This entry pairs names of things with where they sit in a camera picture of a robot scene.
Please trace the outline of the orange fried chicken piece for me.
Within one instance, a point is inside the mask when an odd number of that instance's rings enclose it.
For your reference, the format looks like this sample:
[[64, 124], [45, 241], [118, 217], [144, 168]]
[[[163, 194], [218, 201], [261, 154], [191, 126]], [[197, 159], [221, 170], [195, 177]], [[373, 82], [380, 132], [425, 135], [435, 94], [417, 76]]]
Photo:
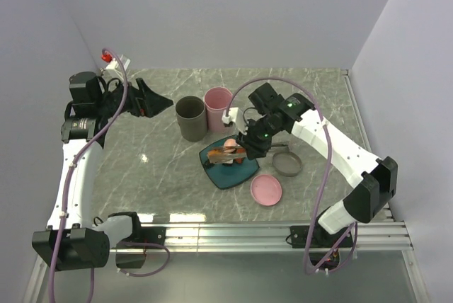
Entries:
[[236, 155], [235, 154], [226, 154], [224, 152], [221, 152], [221, 153], [208, 154], [207, 158], [213, 164], [223, 164], [228, 161], [234, 161], [234, 159], [236, 158]]

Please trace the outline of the metal serving tongs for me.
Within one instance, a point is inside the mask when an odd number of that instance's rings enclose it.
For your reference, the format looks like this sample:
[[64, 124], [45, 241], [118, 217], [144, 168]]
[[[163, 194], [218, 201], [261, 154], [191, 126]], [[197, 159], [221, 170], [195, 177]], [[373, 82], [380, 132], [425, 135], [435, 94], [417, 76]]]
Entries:
[[237, 159], [246, 159], [247, 151], [240, 146], [215, 147], [207, 152], [207, 158], [211, 164], [227, 164]]

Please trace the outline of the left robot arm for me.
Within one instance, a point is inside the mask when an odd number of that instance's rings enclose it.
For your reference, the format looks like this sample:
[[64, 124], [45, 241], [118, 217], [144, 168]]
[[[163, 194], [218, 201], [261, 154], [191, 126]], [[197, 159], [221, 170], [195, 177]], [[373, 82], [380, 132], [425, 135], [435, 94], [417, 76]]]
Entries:
[[64, 112], [61, 135], [63, 167], [56, 203], [43, 231], [36, 231], [32, 247], [56, 271], [101, 268], [110, 250], [119, 244], [134, 248], [144, 241], [136, 212], [108, 216], [97, 227], [91, 219], [91, 199], [103, 154], [109, 121], [119, 114], [152, 118], [173, 101], [152, 91], [138, 78], [136, 85], [110, 83], [93, 72], [69, 79], [72, 100]]

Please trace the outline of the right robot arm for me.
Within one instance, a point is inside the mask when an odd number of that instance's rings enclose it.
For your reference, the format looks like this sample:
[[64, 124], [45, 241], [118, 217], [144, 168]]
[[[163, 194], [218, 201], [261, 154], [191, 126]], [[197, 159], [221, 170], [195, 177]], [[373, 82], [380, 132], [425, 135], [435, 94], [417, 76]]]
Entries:
[[369, 223], [395, 196], [396, 161], [390, 156], [379, 158], [352, 141], [321, 114], [307, 91], [284, 98], [263, 82], [248, 99], [260, 114], [258, 120], [245, 120], [244, 112], [232, 106], [222, 115], [224, 125], [238, 129], [236, 141], [248, 159], [265, 157], [273, 137], [287, 132], [314, 148], [326, 159], [327, 167], [335, 167], [352, 188], [316, 218], [312, 236], [318, 245], [330, 245], [351, 224]]

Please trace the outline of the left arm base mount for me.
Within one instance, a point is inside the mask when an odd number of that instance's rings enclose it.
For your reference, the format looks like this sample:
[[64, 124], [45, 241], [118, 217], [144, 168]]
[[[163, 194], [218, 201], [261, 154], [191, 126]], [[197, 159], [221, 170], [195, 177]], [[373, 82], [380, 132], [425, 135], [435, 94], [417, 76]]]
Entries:
[[145, 273], [159, 269], [168, 258], [165, 241], [165, 227], [142, 227], [138, 237], [123, 239], [113, 249], [116, 266], [124, 271]]

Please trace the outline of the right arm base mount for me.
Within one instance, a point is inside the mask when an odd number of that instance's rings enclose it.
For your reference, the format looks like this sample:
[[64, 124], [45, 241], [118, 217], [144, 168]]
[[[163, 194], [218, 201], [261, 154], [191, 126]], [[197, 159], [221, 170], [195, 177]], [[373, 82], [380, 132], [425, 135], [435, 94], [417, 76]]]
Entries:
[[[350, 254], [346, 258], [346, 260], [348, 261], [351, 259], [353, 253], [355, 252], [357, 241], [355, 238], [355, 229], [354, 231], [350, 229], [348, 231], [348, 234], [342, 237], [342, 235], [344, 235], [347, 230], [348, 229], [345, 227], [336, 234], [329, 234], [318, 223], [316, 223], [313, 234], [311, 236], [310, 248], [327, 248], [328, 250], [330, 250], [334, 243], [337, 242], [337, 240], [340, 240], [338, 246], [329, 253], [328, 258], [320, 266], [319, 270], [330, 272], [340, 267], [340, 248], [350, 248]], [[308, 233], [308, 225], [293, 225], [289, 228], [289, 235], [286, 237], [285, 242], [292, 248], [304, 248], [306, 245]]]

